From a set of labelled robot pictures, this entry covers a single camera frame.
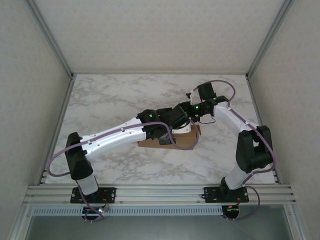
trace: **metal frame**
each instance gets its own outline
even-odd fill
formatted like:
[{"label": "metal frame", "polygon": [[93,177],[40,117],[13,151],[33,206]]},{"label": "metal frame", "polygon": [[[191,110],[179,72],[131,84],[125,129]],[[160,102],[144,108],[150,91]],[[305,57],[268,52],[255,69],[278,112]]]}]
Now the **metal frame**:
[{"label": "metal frame", "polygon": [[255,73],[257,67],[262,61],[262,58],[265,56],[271,42],[275,38],[281,24],[283,23],[285,17],[287,16],[291,6],[295,0],[284,0],[275,20],[273,21],[269,31],[267,32],[257,54],[255,55],[253,62],[251,63],[251,66],[247,72],[247,78],[250,80],[250,78],[253,76]]},{"label": "metal frame", "polygon": [[48,42],[49,46],[51,47],[54,55],[56,56],[56,59],[62,66],[65,74],[71,79],[73,77],[73,73],[70,70],[70,67],[64,58],[64,55],[62,54],[58,44],[56,43],[56,40],[52,36],[44,18],[42,17],[41,12],[39,11],[36,3],[34,0],[23,0],[25,5],[30,10],[36,24],[39,26],[40,30],[43,33],[43,36],[45,37],[46,41]]},{"label": "metal frame", "polygon": [[246,71],[208,71],[208,70],[110,70],[110,71],[95,71],[94,73],[88,71],[77,71],[76,74],[83,75],[123,75],[123,74],[150,74],[150,75],[245,75]]},{"label": "metal frame", "polygon": [[[112,206],[221,206],[221,203],[206,203],[201,195],[204,187],[218,184],[100,184],[103,188],[117,188]],[[262,205],[295,204],[289,184],[252,184],[258,191]],[[41,184],[29,186],[23,206],[81,206],[70,203],[74,184]],[[250,201],[243,205],[256,205],[257,195],[248,189]]]},{"label": "metal frame", "polygon": [[22,206],[8,240],[25,240],[34,212],[33,206]]},{"label": "metal frame", "polygon": [[[65,60],[58,44],[52,36],[47,24],[42,17],[34,0],[23,0],[33,15],[37,25],[41,29],[45,39],[49,46],[53,50],[57,60],[63,67],[65,73],[70,79],[62,108],[59,114],[56,128],[50,143],[46,161],[52,156],[55,145],[58,140],[59,132],[62,126],[62,122],[67,110],[68,102],[73,89],[75,76],[70,70],[70,67]],[[246,74],[247,84],[253,101],[253,105],[257,114],[259,124],[262,124],[261,116],[257,108],[256,100],[250,85],[250,78],[255,73],[262,58],[267,52],[272,40],[274,39],[277,31],[279,30],[284,18],[286,17],[289,9],[291,8],[294,0],[284,0],[281,9],[279,10],[272,26],[270,27],[264,41],[262,42],[259,51],[257,52],[250,68]],[[199,74],[198,72],[190,72],[188,74]],[[80,204],[71,204],[70,194],[73,184],[41,184],[46,178],[46,171],[42,171],[41,179],[37,186],[29,186],[25,198],[23,200],[22,208],[18,215],[17,221],[13,228],[10,240],[22,240],[25,239],[28,233],[28,228],[31,223],[33,213],[38,208],[49,208],[55,206],[58,208],[79,208]],[[112,205],[113,208],[124,209],[128,207],[142,207],[148,206],[150,208],[162,206],[184,206],[191,209],[199,208],[201,206],[217,207],[217,203],[205,203],[201,198],[203,194],[203,187],[217,187],[217,184],[188,184],[188,185],[138,185],[138,184],[102,184],[102,187],[116,187],[117,195],[116,202]],[[288,224],[292,232],[294,240],[308,239],[307,233],[304,230],[304,226],[300,219],[299,212],[295,198],[289,184],[252,184],[257,189],[261,197],[262,205],[284,205]],[[248,189],[249,199],[248,203],[242,203],[243,205],[256,205],[257,196],[255,193]]]},{"label": "metal frame", "polygon": [[66,90],[66,93],[65,93],[65,96],[64,96],[64,99],[63,99],[62,107],[61,107],[61,110],[60,110],[60,113],[59,113],[59,117],[58,117],[57,123],[55,125],[53,136],[51,138],[49,149],[48,149],[47,154],[45,156],[45,161],[44,161],[44,163],[42,165],[42,168],[40,168],[41,172],[37,175],[37,179],[36,179],[37,184],[41,184],[42,183],[43,175],[46,172],[45,165],[48,162],[48,160],[52,157],[52,155],[54,154],[54,151],[55,151],[55,148],[56,148],[56,144],[57,144],[57,141],[58,141],[58,137],[59,137],[59,133],[60,133],[60,130],[61,130],[61,127],[62,127],[62,123],[63,123],[64,118],[65,118],[65,114],[66,114],[66,111],[67,111],[67,108],[68,108],[68,103],[69,103],[69,100],[70,100],[70,97],[71,97],[71,93],[72,93],[72,90],[73,90],[73,87],[74,87],[74,84],[75,84],[76,77],[77,76],[74,75],[71,78],[71,80],[69,82],[69,85],[67,87],[67,90]]}]

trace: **brown cardboard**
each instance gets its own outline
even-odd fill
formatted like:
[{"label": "brown cardboard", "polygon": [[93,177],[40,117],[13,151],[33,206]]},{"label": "brown cardboard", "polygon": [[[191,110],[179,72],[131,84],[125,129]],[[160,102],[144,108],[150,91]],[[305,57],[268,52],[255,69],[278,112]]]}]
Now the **brown cardboard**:
[{"label": "brown cardboard", "polygon": [[[200,126],[196,125],[198,128],[198,131],[201,135]],[[181,133],[181,134],[173,134],[173,137],[175,138],[175,143],[182,148],[188,148],[192,146],[197,140],[197,131],[195,129],[195,126],[191,125],[191,131],[187,133]],[[156,148],[156,149],[177,149],[174,145],[160,145],[159,140],[156,139],[147,139],[143,141],[138,141],[138,146],[143,148]]]}]

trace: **robotic arm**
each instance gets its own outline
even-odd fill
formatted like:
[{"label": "robotic arm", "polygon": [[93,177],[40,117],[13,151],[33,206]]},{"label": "robotic arm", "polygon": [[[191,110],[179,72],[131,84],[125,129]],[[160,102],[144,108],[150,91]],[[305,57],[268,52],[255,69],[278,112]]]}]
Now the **robotic arm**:
[{"label": "robotic arm", "polygon": [[76,180],[84,195],[98,191],[98,184],[93,175],[90,161],[107,151],[129,143],[146,139],[159,139],[161,145],[175,144],[172,137],[174,130],[181,129],[210,114],[224,123],[238,138],[236,166],[230,174],[221,180],[220,193],[225,202],[233,202],[235,192],[243,187],[244,182],[257,169],[262,169],[273,162],[267,146],[257,136],[255,128],[272,148],[270,130],[266,126],[256,126],[243,121],[232,111],[225,96],[217,96],[210,82],[198,87],[201,103],[190,101],[179,103],[174,108],[158,110],[146,109],[136,117],[114,128],[92,135],[79,136],[77,132],[68,136],[66,147],[79,145],[65,152],[71,178]]}]

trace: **black mounting bracket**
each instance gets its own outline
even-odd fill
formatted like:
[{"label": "black mounting bracket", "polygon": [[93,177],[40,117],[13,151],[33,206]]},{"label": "black mounting bracket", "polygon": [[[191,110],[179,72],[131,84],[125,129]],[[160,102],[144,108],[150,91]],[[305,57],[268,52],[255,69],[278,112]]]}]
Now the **black mounting bracket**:
[{"label": "black mounting bracket", "polygon": [[215,204],[215,203],[248,203],[249,197],[246,187],[241,187],[236,190],[232,190],[232,194],[225,198],[222,194],[220,187],[204,187],[204,194],[201,195],[201,198],[205,200],[206,204]]},{"label": "black mounting bracket", "polygon": [[[89,204],[114,204],[116,199],[116,188],[115,187],[99,187],[98,191],[89,194],[85,197],[85,200]],[[72,189],[71,204],[83,204],[84,201],[81,198],[79,188],[75,187]]]}]

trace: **marble surface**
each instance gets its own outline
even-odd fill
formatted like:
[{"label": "marble surface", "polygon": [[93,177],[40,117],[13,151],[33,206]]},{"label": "marble surface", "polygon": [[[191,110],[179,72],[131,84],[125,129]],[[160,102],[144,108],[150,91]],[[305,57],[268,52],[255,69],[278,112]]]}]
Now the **marble surface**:
[{"label": "marble surface", "polygon": [[[135,117],[145,109],[174,107],[187,101],[186,93],[208,80],[227,80],[236,88],[232,106],[257,122],[243,75],[78,75],[63,120],[55,153],[72,132],[94,134]],[[219,95],[230,97],[231,88],[214,83]],[[206,116],[203,122],[210,121]],[[132,143],[92,161],[98,183],[117,184],[218,184],[236,164],[237,139],[221,122],[201,124],[202,136],[192,151],[138,147]],[[51,165],[54,173],[68,172],[64,155]],[[255,175],[248,183],[272,184],[271,172]],[[70,176],[48,176],[46,183],[74,183]]]}]

